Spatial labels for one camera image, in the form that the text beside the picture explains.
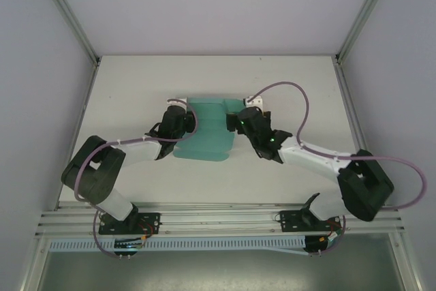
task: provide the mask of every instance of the mounting plate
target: mounting plate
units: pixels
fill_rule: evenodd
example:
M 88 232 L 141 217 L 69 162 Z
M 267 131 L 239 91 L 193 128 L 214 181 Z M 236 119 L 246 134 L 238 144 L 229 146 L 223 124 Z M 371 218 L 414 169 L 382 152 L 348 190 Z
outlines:
M 138 213 L 138 226 L 134 229 L 129 229 L 129 226 L 123 221 L 113 221 L 110 224 L 100 223 L 98 233 L 101 235 L 126 235 L 139 234 L 143 235 L 142 225 L 149 231 L 149 226 L 153 227 L 153 234 L 159 234 L 159 226 L 161 224 L 160 213 Z
M 327 221 L 319 221 L 314 226 L 308 226 L 301 219 L 300 211 L 281 211 L 280 213 L 280 225 L 282 232 L 330 232 L 331 227 Z M 336 221 L 336 217 L 329 219 L 334 221 L 335 224 L 341 225 L 341 221 Z

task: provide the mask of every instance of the teal cloth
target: teal cloth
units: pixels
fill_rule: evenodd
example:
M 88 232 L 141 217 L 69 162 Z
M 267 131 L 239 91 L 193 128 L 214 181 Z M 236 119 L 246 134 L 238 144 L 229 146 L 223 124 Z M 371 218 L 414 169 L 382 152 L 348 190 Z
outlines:
M 222 162 L 229 158 L 234 132 L 227 130 L 225 115 L 244 109 L 242 100 L 224 98 L 188 98 L 197 113 L 198 130 L 190 139 L 178 142 L 173 152 L 177 158 Z

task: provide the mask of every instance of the white wall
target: white wall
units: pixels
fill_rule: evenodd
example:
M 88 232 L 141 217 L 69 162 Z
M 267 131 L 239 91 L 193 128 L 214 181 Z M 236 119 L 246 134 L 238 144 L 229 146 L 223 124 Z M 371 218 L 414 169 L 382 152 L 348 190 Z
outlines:
M 61 187 L 91 64 L 51 0 L 0 0 L 0 290 Z
M 363 1 L 68 0 L 99 55 L 333 55 Z
M 402 216 L 436 290 L 436 0 L 379 0 L 345 63 L 345 76 L 369 148 L 419 165 L 429 179 L 426 198 Z M 410 169 L 386 165 L 402 203 L 419 189 Z

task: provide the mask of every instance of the white tabletop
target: white tabletop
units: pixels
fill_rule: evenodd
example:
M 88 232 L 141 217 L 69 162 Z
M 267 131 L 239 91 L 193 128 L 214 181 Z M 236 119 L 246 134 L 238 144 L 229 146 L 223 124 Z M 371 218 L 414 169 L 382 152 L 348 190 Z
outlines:
M 300 84 L 311 104 L 302 139 L 354 152 L 330 57 L 105 56 L 91 92 L 75 152 L 91 135 L 107 141 L 142 136 L 160 122 L 170 97 L 242 99 L 270 83 Z M 304 115 L 300 92 L 280 86 L 262 95 L 272 128 L 293 134 Z M 223 162 L 175 158 L 123 168 L 115 187 L 133 202 L 301 203 L 337 189 L 305 169 L 259 159 L 245 136 L 236 136 Z M 74 200 L 65 187 L 60 201 Z

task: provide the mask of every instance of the white table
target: white table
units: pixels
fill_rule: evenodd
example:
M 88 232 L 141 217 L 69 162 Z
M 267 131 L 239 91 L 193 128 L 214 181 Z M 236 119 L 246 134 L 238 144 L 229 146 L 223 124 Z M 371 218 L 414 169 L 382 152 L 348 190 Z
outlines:
M 303 140 L 355 151 L 330 57 L 105 56 L 75 152 L 93 134 L 108 141 L 142 136 L 161 121 L 170 97 L 242 99 L 280 80 L 297 82 L 309 96 Z M 281 86 L 262 97 L 272 128 L 295 134 L 305 110 L 300 92 Z M 170 155 L 123 168 L 116 188 L 132 202 L 301 203 L 337 186 L 302 168 L 259 159 L 247 138 L 236 136 L 223 162 Z M 59 200 L 74 200 L 73 191 L 64 186 Z

